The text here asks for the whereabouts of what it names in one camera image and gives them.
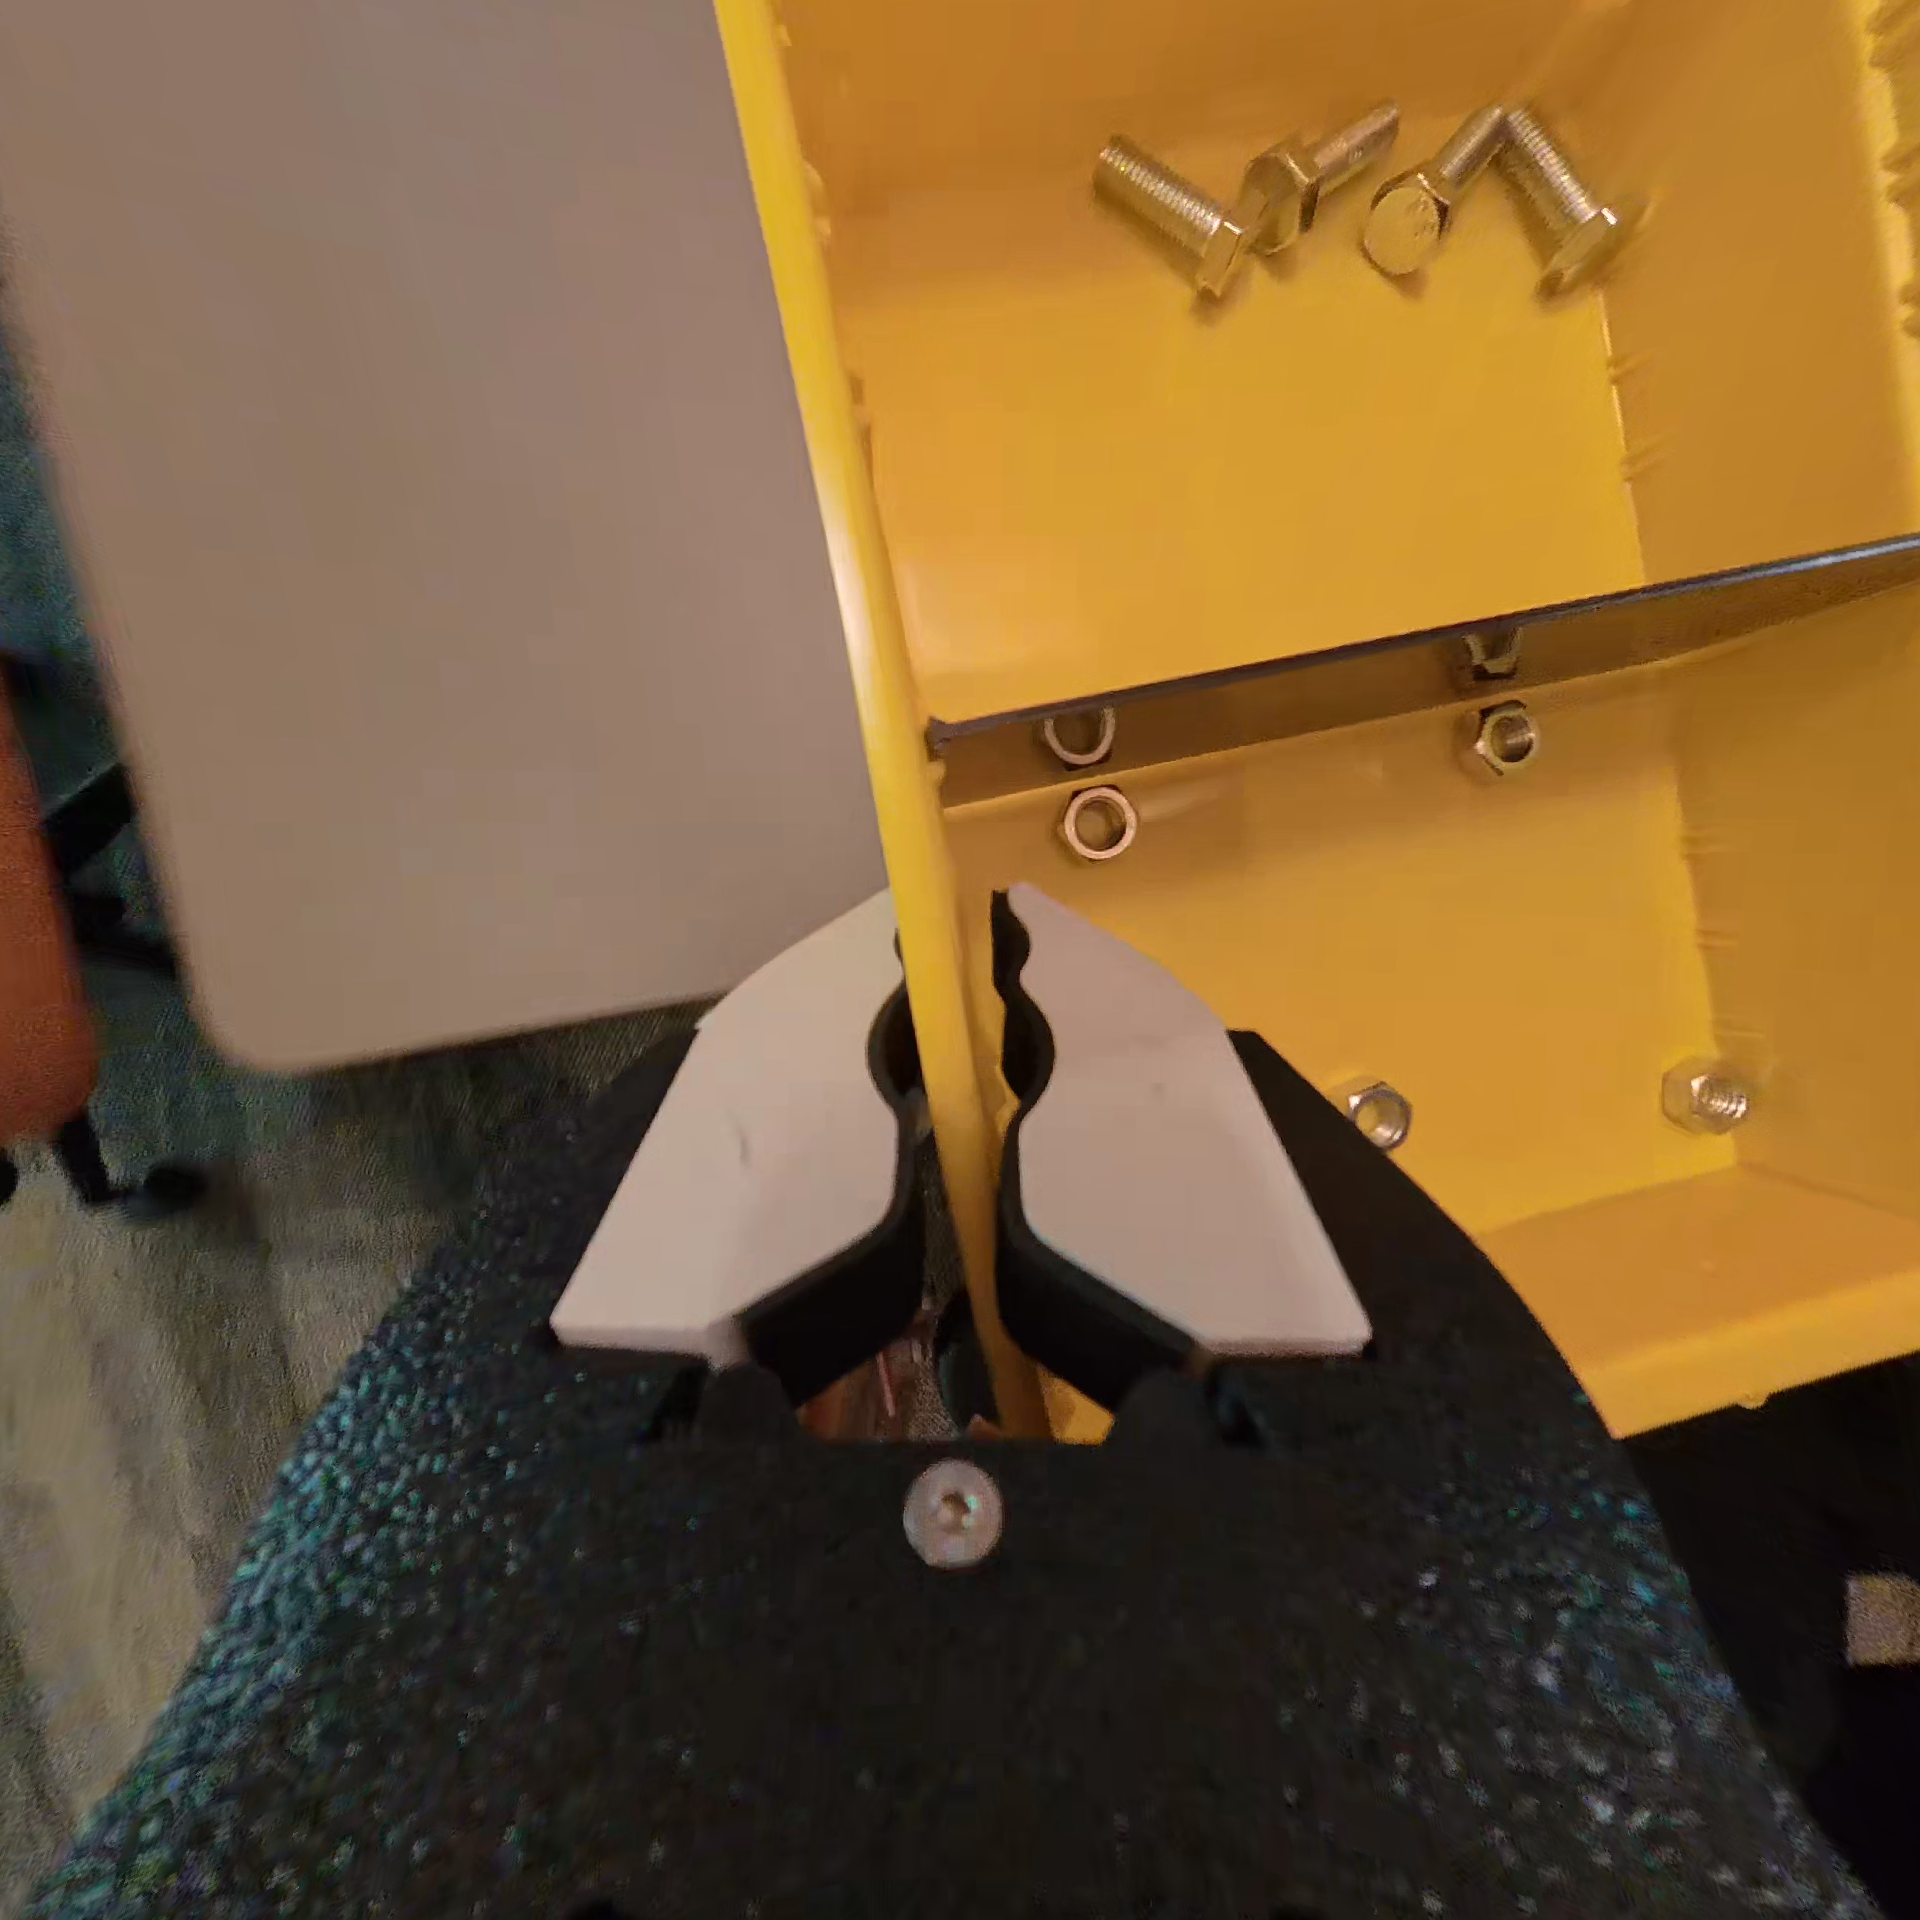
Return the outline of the silver hex bolt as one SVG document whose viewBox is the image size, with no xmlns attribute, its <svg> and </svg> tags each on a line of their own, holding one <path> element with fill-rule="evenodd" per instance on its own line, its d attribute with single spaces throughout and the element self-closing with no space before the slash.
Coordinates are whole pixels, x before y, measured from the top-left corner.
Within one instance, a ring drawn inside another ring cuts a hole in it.
<svg viewBox="0 0 1920 1920">
<path fill-rule="evenodd" d="M 1391 152 L 1398 131 L 1402 107 L 1388 100 L 1366 107 L 1341 128 L 1290 136 L 1251 158 L 1238 185 L 1255 214 L 1251 251 L 1276 257 L 1299 246 L 1323 207 Z"/>
<path fill-rule="evenodd" d="M 1503 143 L 1494 168 L 1540 241 L 1540 303 L 1558 303 L 1595 284 L 1642 225 L 1643 207 L 1635 200 L 1605 200 L 1530 107 L 1503 107 Z"/>
<path fill-rule="evenodd" d="M 1102 145 L 1093 190 L 1164 243 L 1187 265 L 1192 294 L 1206 303 L 1220 303 L 1234 287 L 1264 214 L 1260 194 L 1222 204 L 1127 136 Z"/>
<path fill-rule="evenodd" d="M 1424 273 L 1448 239 L 1459 204 L 1506 139 L 1506 107 L 1470 113 L 1426 160 L 1380 183 L 1359 225 L 1359 251 L 1390 279 Z"/>
</svg>

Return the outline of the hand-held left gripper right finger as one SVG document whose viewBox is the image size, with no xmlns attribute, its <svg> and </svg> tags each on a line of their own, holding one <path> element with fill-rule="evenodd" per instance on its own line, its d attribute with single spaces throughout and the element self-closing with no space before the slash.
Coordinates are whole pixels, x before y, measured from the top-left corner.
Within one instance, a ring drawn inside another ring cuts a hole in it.
<svg viewBox="0 0 1920 1920">
<path fill-rule="evenodd" d="M 1162 962 L 1020 880 L 992 900 L 998 1320 L 1117 1412 L 1220 1362 L 1350 1360 L 1374 1323 L 1240 1048 Z"/>
</svg>

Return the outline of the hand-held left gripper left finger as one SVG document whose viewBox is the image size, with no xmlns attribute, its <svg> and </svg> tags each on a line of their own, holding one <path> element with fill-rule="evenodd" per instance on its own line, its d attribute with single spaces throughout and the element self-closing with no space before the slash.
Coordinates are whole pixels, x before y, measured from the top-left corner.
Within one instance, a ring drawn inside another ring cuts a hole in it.
<svg viewBox="0 0 1920 1920">
<path fill-rule="evenodd" d="M 926 1129 L 896 904 L 876 892 L 698 1022 L 554 1338 L 748 1362 L 814 1401 L 920 1311 Z"/>
</svg>

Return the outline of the yellow plastic bin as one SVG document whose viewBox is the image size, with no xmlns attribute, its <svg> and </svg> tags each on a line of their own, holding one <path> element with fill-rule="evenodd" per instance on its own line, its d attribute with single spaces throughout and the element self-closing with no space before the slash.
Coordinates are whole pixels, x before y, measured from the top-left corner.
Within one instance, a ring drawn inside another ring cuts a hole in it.
<svg viewBox="0 0 1920 1920">
<path fill-rule="evenodd" d="M 1090 1404 L 1003 1334 L 992 898 L 1035 883 L 1333 1096 L 1615 1433 L 1915 1359 L 1915 596 L 1525 700 L 946 808 L 926 728 L 1915 537 L 1915 4 L 716 4 L 896 890 L 975 1327 L 1015 1428 Z M 1216 202 L 1398 105 L 1220 303 L 1102 204 Z M 1614 267 L 1540 303 L 1496 158 L 1431 265 L 1378 185 L 1522 105 Z M 1666 1067 L 1752 1121 L 1692 1137 Z"/>
</svg>

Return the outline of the black bin divider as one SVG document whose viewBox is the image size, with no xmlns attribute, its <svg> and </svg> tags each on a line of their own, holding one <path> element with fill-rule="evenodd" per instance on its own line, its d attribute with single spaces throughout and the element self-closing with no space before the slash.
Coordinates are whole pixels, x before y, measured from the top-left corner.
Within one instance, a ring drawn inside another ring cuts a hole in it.
<svg viewBox="0 0 1920 1920">
<path fill-rule="evenodd" d="M 1548 609 L 1485 616 L 1102 690 L 965 723 L 930 720 L 928 763 L 948 810 L 1176 761 L 1356 730 L 1410 713 L 1496 705 L 1573 682 L 1668 666 L 1800 618 L 1914 599 L 1914 536 L 1727 568 Z"/>
</svg>

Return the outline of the orange office chair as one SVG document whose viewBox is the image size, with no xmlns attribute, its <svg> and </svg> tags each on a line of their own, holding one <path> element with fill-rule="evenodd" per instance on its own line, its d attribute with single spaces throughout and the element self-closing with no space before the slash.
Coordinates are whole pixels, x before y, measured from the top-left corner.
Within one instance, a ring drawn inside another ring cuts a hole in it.
<svg viewBox="0 0 1920 1920">
<path fill-rule="evenodd" d="M 120 897 L 87 895 L 77 876 L 134 822 L 126 769 L 109 759 L 46 808 L 13 708 L 42 692 L 36 663 L 5 650 L 3 695 L 3 1201 L 15 1194 L 15 1153 L 46 1147 L 85 1209 L 163 1220 L 190 1212 L 206 1179 L 156 1163 L 116 1179 L 90 1102 L 101 1052 L 80 966 L 176 980 L 171 947 L 128 924 Z"/>
</svg>

